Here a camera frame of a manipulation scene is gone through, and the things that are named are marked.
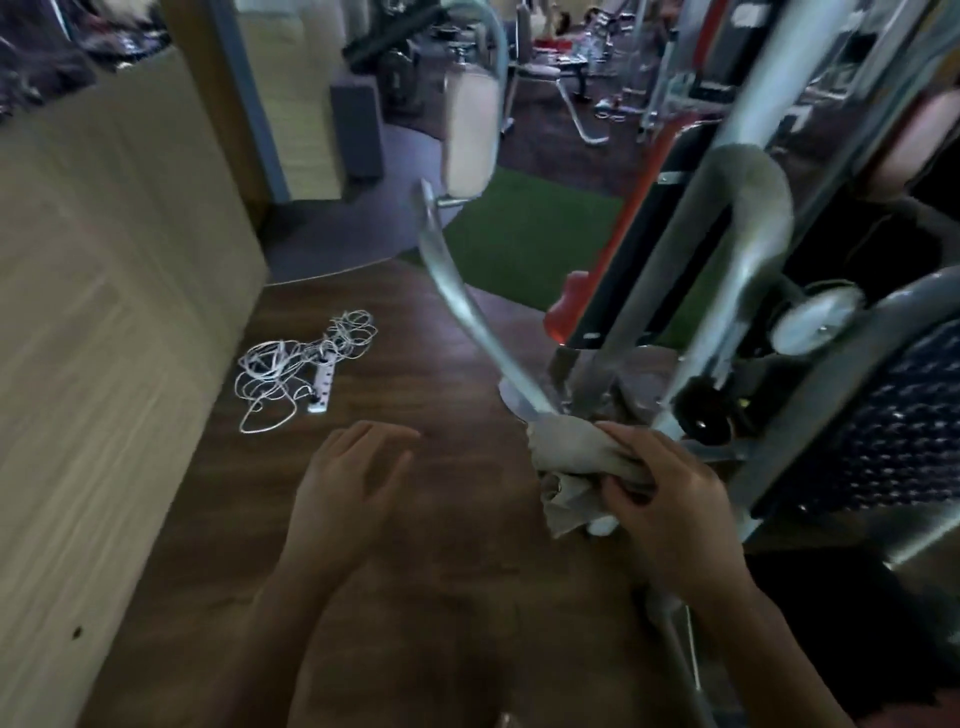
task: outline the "left hand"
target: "left hand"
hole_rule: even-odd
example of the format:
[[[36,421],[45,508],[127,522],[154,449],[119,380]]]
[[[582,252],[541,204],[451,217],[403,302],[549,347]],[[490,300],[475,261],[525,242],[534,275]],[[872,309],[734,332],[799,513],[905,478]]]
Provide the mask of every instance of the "left hand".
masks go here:
[[[371,422],[331,432],[297,489],[280,565],[346,579],[393,511],[419,438],[409,427]]]

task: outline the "padded roller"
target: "padded roller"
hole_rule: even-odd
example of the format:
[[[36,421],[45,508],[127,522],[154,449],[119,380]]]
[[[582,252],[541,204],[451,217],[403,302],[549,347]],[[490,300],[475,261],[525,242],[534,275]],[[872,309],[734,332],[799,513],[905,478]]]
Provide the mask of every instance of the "padded roller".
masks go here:
[[[446,74],[443,181],[449,197],[469,199],[490,183],[500,135],[500,84],[478,66]]]

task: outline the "power strip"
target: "power strip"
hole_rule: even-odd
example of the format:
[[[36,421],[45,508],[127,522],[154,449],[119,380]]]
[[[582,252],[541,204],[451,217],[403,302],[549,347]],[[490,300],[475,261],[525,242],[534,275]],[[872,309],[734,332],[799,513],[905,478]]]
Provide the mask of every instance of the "power strip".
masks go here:
[[[315,415],[326,412],[330,402],[330,390],[333,388],[333,370],[336,364],[332,361],[317,365],[317,374],[313,377],[313,399],[306,405],[306,411]]]

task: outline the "white cable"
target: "white cable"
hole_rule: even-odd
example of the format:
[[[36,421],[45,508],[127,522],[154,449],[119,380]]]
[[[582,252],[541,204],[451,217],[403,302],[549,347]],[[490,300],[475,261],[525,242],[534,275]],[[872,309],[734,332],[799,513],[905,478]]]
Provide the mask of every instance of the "white cable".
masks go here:
[[[315,394],[313,385],[299,376],[300,370],[308,364],[358,359],[366,353],[375,335],[373,316],[368,311],[351,311],[332,318],[324,338],[317,341],[265,341],[251,347],[237,359],[240,374],[233,382],[236,396],[250,403],[240,421],[240,431],[247,435],[267,432],[289,421],[297,414],[298,400]],[[293,405],[290,414],[273,425],[246,429],[251,414],[276,400],[288,400]]]

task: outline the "extension cord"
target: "extension cord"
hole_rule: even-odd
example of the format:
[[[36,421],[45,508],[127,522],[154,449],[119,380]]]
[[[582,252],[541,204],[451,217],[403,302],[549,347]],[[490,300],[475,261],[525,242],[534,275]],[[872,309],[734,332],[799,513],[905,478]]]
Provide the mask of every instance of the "extension cord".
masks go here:
[[[373,316],[368,311],[351,311],[331,319],[326,335],[317,341],[265,341],[248,349],[237,360],[240,374],[233,382],[234,394],[249,403],[240,431],[256,434],[284,425],[300,410],[298,402],[307,397],[312,398],[307,411],[325,412],[337,362],[363,356],[375,335]],[[316,367],[312,383],[300,375],[308,365]],[[260,412],[267,402],[279,400],[291,404],[286,417],[266,427],[247,429],[250,415]]]

